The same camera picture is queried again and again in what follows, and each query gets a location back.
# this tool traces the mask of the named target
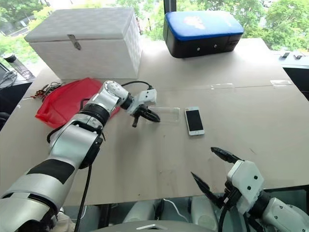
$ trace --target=red cloth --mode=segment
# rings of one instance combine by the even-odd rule
[[[35,117],[52,128],[60,127],[80,110],[81,100],[91,98],[101,86],[100,81],[91,78],[61,86],[45,98]]]

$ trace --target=blue and black case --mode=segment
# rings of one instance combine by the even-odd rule
[[[243,32],[229,12],[169,12],[163,37],[173,57],[188,58],[233,51]]]

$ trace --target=box lid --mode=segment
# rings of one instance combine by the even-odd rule
[[[76,39],[122,39],[129,27],[134,9],[88,8],[56,10],[26,37],[27,42]]]
[[[241,35],[241,24],[225,11],[169,12],[165,15],[174,36],[181,41]]]

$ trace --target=white smartphone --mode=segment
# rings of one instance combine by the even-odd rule
[[[187,107],[184,111],[189,135],[205,134],[198,107]]]

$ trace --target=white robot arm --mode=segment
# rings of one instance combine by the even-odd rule
[[[301,209],[286,205],[277,198],[271,198],[263,191],[264,178],[255,163],[239,159],[232,153],[217,147],[211,148],[217,156],[224,161],[234,163],[227,174],[226,189],[223,197],[218,198],[210,192],[208,185],[198,176],[193,174],[201,190],[219,208],[223,208],[221,216],[224,218],[226,210],[236,207],[242,215],[248,213],[249,223],[257,231],[263,231],[262,227],[255,221],[266,225],[272,225],[281,232],[309,232],[309,216]],[[222,231],[223,219],[219,225]]]
[[[120,84],[106,81],[79,113],[48,136],[48,158],[28,170],[1,196],[0,232],[53,228],[75,174],[96,158],[103,142],[103,128],[115,107],[135,117],[136,127],[139,116],[160,121],[147,108],[155,102],[156,90],[151,87],[132,97]]]

